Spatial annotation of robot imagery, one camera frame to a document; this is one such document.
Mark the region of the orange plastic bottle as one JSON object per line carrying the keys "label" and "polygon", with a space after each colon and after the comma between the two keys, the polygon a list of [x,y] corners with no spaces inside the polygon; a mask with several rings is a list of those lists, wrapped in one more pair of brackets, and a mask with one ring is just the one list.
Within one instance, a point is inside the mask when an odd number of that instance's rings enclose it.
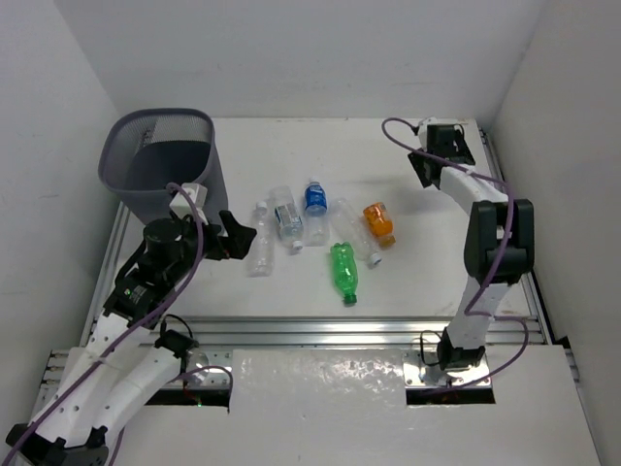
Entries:
{"label": "orange plastic bottle", "polygon": [[391,248],[396,243],[394,224],[384,203],[377,202],[369,205],[363,210],[363,217],[371,235],[381,248]]}

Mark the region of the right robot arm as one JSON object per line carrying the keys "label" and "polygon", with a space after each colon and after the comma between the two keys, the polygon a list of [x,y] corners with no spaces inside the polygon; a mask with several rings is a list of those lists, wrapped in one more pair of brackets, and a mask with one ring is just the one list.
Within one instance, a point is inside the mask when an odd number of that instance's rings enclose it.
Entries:
{"label": "right robot arm", "polygon": [[433,364],[446,376],[479,365],[501,301],[531,272],[534,205],[515,198],[505,182],[477,172],[461,125],[427,118],[413,133],[421,148],[409,154],[409,161],[421,184],[448,195],[469,215],[464,245],[468,280],[458,311],[441,333]]}

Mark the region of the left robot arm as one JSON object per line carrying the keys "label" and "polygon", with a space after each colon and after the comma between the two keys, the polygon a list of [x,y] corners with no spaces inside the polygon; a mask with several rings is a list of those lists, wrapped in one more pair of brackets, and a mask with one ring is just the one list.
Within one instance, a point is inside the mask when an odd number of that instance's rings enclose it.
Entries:
{"label": "left robot arm", "polygon": [[186,378],[197,341],[161,324],[205,259],[241,260],[255,229],[172,214],[148,223],[123,264],[88,343],[53,398],[14,425],[10,455],[31,465],[106,465],[125,425],[165,384]]}

